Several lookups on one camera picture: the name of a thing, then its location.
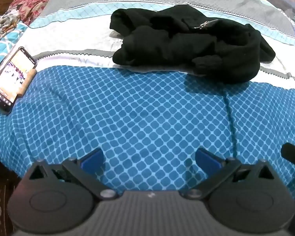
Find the multicolored cloth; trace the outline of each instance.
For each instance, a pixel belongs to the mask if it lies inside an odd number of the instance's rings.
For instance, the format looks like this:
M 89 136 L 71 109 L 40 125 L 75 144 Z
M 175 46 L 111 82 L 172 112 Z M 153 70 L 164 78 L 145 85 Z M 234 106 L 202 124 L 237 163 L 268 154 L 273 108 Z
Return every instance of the multicolored cloth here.
M 14 0 L 9 9 L 18 9 L 21 20 L 30 25 L 43 11 L 49 0 Z
M 18 10 L 9 9 L 5 14 L 0 16 L 0 39 L 12 32 L 20 21 Z

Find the image on phone screen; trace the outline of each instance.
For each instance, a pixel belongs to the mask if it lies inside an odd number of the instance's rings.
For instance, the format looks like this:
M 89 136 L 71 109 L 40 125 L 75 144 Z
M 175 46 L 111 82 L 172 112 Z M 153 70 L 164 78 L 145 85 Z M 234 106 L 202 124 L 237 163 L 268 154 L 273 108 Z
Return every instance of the image on phone screen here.
M 9 111 L 27 74 L 35 61 L 24 49 L 19 49 L 7 64 L 0 65 L 0 108 Z

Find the blue lattice pattern fabric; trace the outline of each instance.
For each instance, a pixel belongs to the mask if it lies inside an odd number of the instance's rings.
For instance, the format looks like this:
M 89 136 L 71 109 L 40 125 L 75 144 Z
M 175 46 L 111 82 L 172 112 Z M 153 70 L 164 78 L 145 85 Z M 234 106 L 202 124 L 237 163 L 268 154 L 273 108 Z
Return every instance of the blue lattice pattern fabric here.
M 9 117 L 0 115 L 8 168 L 23 175 L 34 160 L 59 163 L 100 147 L 106 161 L 96 176 L 119 191 L 194 186 L 205 178 L 195 165 L 198 147 L 246 163 L 268 159 L 288 184 L 295 168 L 279 157 L 288 141 L 295 144 L 295 90 L 178 72 L 51 67 Z

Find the folded black clothing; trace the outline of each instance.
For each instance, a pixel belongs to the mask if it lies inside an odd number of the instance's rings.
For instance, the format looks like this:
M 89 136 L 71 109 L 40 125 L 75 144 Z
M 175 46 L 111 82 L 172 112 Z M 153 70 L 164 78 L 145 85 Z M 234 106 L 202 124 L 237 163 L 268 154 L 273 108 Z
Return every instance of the folded black clothing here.
M 254 78 L 275 52 L 250 24 L 208 18 L 189 5 L 118 9 L 110 28 L 124 36 L 112 60 L 123 66 L 182 66 L 228 84 Z

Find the smartphone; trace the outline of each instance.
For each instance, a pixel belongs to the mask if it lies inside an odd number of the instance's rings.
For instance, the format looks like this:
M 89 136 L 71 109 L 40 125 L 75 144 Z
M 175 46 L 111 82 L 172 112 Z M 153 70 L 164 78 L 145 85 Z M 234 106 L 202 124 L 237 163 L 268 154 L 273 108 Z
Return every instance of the smartphone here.
M 0 65 L 0 110 L 11 112 L 28 72 L 36 65 L 23 47 L 19 47 L 7 62 Z

